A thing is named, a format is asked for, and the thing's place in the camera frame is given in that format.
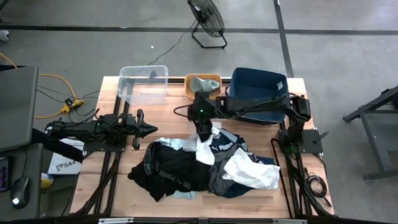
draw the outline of yellow extension cord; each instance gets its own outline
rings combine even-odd
[[[9,62],[11,63],[12,66],[14,66],[15,68],[18,68],[17,65],[15,65],[15,63],[12,62],[11,59],[7,58],[4,54],[0,53],[0,56],[2,56],[2,57],[5,58],[7,61],[9,61]],[[63,77],[61,77],[61,76],[59,76],[59,75],[52,75],[52,74],[39,74],[39,76],[40,76],[40,77],[54,77],[54,78],[59,78],[59,79],[61,79],[62,81],[64,81],[64,82],[69,86],[69,89],[70,89],[70,91],[72,92],[73,97],[75,98],[75,99],[74,99],[73,105],[80,104],[80,103],[83,104],[83,101],[79,101],[79,98],[76,96],[75,92],[73,91],[72,86],[71,86],[71,85],[69,84],[69,82],[68,82],[66,79],[64,79]],[[60,115],[60,114],[62,114],[62,113],[66,113],[66,112],[69,112],[69,107],[68,107],[67,105],[65,105],[65,106],[64,106],[58,113],[56,113],[56,114],[49,115],[49,116],[34,116],[34,118],[37,118],[37,119],[52,118],[52,117],[58,116],[58,115]]]

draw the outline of orange basket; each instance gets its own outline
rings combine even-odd
[[[191,82],[192,77],[198,77],[203,80],[214,80],[218,82],[220,84],[220,87],[217,90],[213,90],[212,92],[210,92],[209,98],[214,100],[217,96],[221,95],[222,82],[221,77],[218,74],[188,74],[185,77],[184,81],[184,89],[187,97],[195,99],[195,93],[192,92],[192,90],[189,88],[189,83]]]

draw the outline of clear plastic bin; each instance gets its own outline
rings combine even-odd
[[[168,75],[164,65],[124,67],[119,73],[118,96],[132,106],[166,105]]]

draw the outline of wooden table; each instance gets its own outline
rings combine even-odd
[[[288,78],[287,82],[289,92],[307,97],[303,79]],[[104,77],[97,103],[97,108],[101,108],[99,114],[113,113],[117,89],[118,77]],[[122,153],[119,166],[112,216],[288,218],[289,213],[281,181],[277,190],[250,190],[248,193],[236,198],[224,198],[208,192],[198,192],[195,200],[166,197],[159,202],[155,202],[145,189],[140,188],[133,180],[127,178],[131,168],[142,160],[149,143],[161,137],[187,139],[189,135],[195,132],[195,126],[191,121],[173,113],[174,108],[190,103],[192,103],[192,100],[185,96],[183,83],[169,83],[167,105],[130,107],[129,112],[133,114],[136,113],[137,109],[142,108],[144,110],[144,121],[157,126],[159,130],[142,139],[141,149],[138,151],[135,151],[131,146],[132,138],[127,139],[126,150]],[[120,110],[123,110],[123,103],[121,103]],[[223,128],[228,131],[242,136],[248,144],[249,151],[258,156],[274,157],[270,140],[271,138],[277,138],[279,125],[264,126],[227,119],[215,119],[215,121],[221,122]],[[312,128],[314,126],[311,119],[306,123],[305,129]],[[280,149],[277,149],[277,156],[287,187],[290,206],[292,206],[286,162]],[[94,152],[83,161],[71,212],[81,208],[94,189],[97,188],[103,158],[103,152]],[[302,160],[309,172],[313,172],[327,181],[323,164],[318,158],[312,154],[302,154]],[[101,209],[105,207],[108,187],[109,184],[104,191]],[[329,192],[326,197],[331,201]],[[333,213],[333,209],[328,207],[324,200],[319,199],[319,202],[328,212]]]

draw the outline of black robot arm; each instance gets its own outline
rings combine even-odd
[[[310,102],[303,96],[285,94],[275,98],[244,99],[220,96],[209,99],[209,93],[198,91],[188,107],[188,119],[193,121],[202,141],[211,135],[211,118],[235,119],[248,112],[282,111],[291,120],[285,141],[302,141],[305,122],[311,119]]]
[[[132,146],[139,149],[139,138],[157,131],[157,127],[144,122],[144,112],[139,109],[136,117],[132,114],[106,114],[90,122],[70,123],[58,121],[49,123],[46,136],[49,139],[74,137],[83,142],[100,142],[105,145],[118,145],[121,138],[134,136]]]

